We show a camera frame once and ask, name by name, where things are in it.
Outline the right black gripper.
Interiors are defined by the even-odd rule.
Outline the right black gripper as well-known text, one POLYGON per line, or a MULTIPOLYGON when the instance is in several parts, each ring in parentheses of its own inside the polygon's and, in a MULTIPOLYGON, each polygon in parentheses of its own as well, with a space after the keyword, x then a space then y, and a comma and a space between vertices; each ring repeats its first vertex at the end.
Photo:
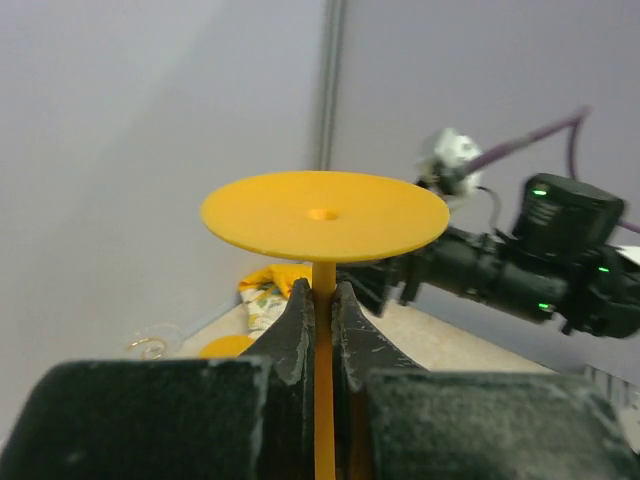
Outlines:
POLYGON ((428 284, 463 298, 480 301, 500 270, 500 244, 487 233, 449 227, 431 244, 381 260, 341 264, 339 279, 351 283, 358 301, 382 316, 392 290, 403 289, 398 302, 415 300, 428 284))

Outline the clear wine glass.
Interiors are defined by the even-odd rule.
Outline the clear wine glass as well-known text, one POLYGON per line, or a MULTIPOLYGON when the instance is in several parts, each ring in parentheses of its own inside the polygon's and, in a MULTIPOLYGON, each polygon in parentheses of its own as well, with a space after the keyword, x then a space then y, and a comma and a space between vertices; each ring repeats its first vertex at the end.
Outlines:
POLYGON ((166 355, 159 360, 177 355, 182 348, 184 340, 183 332, 179 327, 173 324, 157 324, 137 331, 128 344, 146 337, 159 337, 168 343, 166 355))

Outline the orange wine glass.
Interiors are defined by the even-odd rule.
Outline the orange wine glass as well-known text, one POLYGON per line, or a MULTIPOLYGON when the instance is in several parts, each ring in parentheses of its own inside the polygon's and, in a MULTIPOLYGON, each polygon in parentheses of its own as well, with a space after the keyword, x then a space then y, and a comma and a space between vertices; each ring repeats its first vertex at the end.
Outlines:
POLYGON ((248 335, 228 335, 217 338, 199 351, 203 359, 233 358, 241 355, 254 343, 248 335))
POLYGON ((312 265, 315 310, 314 461, 336 476, 330 310, 336 266, 417 250, 446 229, 436 194, 405 181, 336 171, 258 175, 225 185, 200 207, 221 240, 264 256, 312 265))

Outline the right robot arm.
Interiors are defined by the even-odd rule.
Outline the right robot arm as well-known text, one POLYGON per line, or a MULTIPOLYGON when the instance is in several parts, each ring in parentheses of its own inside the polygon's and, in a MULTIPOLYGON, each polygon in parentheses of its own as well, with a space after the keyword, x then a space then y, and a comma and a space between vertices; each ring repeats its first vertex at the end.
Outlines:
POLYGON ((338 278, 375 315, 398 284, 401 304, 429 284, 536 324, 559 315, 565 335, 624 339, 639 331, 639 267, 608 242, 624 209, 590 184, 538 173, 523 185, 511 233, 449 226, 413 252, 343 264, 338 278))

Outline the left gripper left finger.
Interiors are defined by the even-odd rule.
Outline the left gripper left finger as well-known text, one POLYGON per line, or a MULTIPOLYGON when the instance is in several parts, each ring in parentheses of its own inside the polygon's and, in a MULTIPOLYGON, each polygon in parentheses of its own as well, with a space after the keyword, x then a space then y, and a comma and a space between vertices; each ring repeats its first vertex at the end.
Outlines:
POLYGON ((314 307, 225 359, 86 360, 50 369, 1 454, 5 479, 310 479, 314 307))

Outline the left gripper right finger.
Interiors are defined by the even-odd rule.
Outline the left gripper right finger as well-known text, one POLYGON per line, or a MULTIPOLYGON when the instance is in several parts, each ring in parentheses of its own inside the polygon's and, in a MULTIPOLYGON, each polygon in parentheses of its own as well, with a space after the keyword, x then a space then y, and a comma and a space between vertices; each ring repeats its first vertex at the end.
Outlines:
POLYGON ((638 458, 586 380, 432 372, 332 300, 336 465, 342 479, 634 479, 638 458))

